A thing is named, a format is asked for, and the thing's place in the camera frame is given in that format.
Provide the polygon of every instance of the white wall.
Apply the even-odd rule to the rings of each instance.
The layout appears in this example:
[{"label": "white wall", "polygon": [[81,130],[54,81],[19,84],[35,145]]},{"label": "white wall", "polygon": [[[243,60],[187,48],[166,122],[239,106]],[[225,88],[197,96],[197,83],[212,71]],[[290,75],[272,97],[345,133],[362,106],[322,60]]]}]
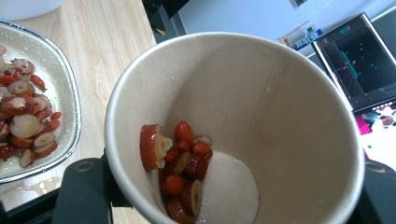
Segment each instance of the white wall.
[{"label": "white wall", "polygon": [[179,11],[187,34],[224,31],[276,40],[305,21],[324,32],[361,12],[373,18],[396,0],[190,0]]}]

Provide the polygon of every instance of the white dish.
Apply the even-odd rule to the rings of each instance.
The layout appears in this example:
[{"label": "white dish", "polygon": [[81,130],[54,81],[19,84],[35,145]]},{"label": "white dish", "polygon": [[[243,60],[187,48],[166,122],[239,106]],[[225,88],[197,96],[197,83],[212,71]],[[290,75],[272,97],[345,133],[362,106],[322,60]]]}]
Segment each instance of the white dish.
[{"label": "white dish", "polygon": [[61,125],[56,130],[58,148],[32,166],[21,168],[19,160],[0,162],[0,184],[47,171],[67,159],[76,149],[81,132],[78,87],[62,51],[43,35],[16,23],[0,19],[0,45],[6,47],[6,62],[23,58],[35,65],[35,73],[46,83],[52,111],[61,111]]}]

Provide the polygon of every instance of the wooden surface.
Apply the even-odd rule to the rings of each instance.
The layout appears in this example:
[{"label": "wooden surface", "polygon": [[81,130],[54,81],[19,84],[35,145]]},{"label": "wooden surface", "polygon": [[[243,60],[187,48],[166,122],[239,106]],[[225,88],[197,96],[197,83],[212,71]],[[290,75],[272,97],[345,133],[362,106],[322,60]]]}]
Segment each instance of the wooden surface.
[{"label": "wooden surface", "polygon": [[[61,186],[64,169],[74,161],[104,153],[106,106],[127,65],[155,45],[141,0],[65,0],[49,14],[16,21],[52,40],[75,73],[82,110],[82,133],[74,154],[44,174],[0,186],[6,210]],[[115,223],[148,223],[135,209],[113,210]]]}]

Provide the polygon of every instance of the screen display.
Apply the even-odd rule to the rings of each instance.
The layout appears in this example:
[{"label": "screen display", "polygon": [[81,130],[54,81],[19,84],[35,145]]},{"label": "screen display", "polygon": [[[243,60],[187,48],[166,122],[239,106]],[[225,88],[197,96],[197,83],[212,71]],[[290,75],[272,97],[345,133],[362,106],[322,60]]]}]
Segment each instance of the screen display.
[{"label": "screen display", "polygon": [[396,61],[364,13],[312,45],[354,113],[396,104]]}]

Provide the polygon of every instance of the computer screen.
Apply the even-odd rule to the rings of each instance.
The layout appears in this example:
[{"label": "computer screen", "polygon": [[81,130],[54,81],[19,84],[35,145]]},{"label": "computer screen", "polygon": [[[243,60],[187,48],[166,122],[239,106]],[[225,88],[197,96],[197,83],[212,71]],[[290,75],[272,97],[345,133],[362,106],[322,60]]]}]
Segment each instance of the computer screen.
[{"label": "computer screen", "polygon": [[396,104],[396,61],[365,13],[312,43],[355,114]]}]

